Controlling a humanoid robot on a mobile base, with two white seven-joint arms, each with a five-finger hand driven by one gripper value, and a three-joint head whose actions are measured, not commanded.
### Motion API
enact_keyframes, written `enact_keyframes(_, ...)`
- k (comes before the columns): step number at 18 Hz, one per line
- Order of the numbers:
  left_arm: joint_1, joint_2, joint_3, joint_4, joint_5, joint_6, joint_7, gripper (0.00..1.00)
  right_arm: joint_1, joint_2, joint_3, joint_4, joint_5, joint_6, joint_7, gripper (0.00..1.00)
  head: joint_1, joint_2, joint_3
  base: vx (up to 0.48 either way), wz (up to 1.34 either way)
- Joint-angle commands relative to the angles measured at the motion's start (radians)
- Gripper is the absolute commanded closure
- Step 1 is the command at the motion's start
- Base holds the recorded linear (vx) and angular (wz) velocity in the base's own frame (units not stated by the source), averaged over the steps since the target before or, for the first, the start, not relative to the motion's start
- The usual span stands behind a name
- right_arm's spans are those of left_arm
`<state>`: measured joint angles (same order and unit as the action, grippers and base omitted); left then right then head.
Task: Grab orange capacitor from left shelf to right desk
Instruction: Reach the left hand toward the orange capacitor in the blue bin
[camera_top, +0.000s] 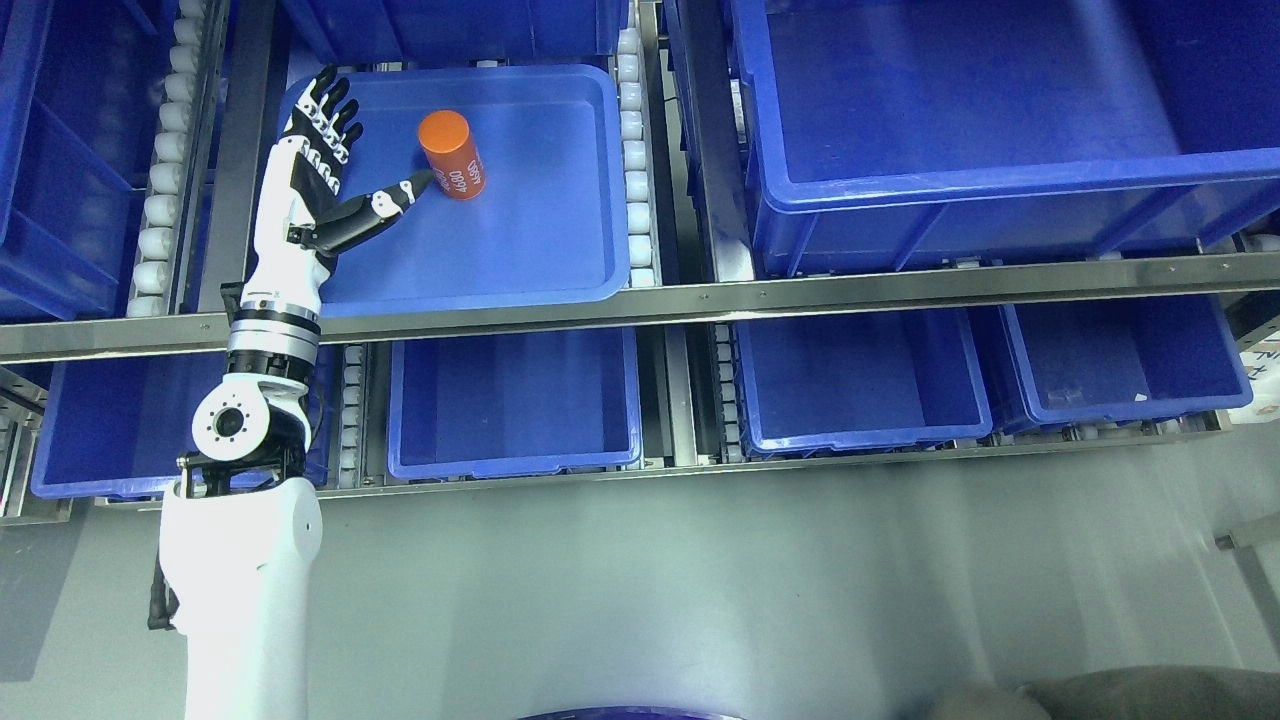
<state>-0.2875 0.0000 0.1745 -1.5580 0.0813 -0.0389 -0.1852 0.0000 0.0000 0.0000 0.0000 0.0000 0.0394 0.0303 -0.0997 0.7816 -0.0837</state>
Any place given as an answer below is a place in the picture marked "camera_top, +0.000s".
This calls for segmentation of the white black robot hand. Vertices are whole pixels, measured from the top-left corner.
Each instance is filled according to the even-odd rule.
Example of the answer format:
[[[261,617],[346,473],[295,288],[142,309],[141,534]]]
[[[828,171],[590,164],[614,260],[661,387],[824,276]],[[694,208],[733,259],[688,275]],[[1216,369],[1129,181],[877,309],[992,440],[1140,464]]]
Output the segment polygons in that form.
[[[430,170],[370,193],[339,199],[364,127],[358,101],[334,65],[308,79],[268,155],[253,219],[256,263],[236,310],[315,320],[338,258],[394,225],[433,183]]]

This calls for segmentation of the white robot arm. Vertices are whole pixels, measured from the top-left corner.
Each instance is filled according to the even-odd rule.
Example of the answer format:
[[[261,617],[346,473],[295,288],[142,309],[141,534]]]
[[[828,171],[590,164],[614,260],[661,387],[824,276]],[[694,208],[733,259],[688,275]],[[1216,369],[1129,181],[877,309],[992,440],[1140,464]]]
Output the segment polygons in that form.
[[[317,315],[246,304],[163,496],[157,565],[187,642],[187,719],[308,715],[308,582],[323,539],[305,478]]]

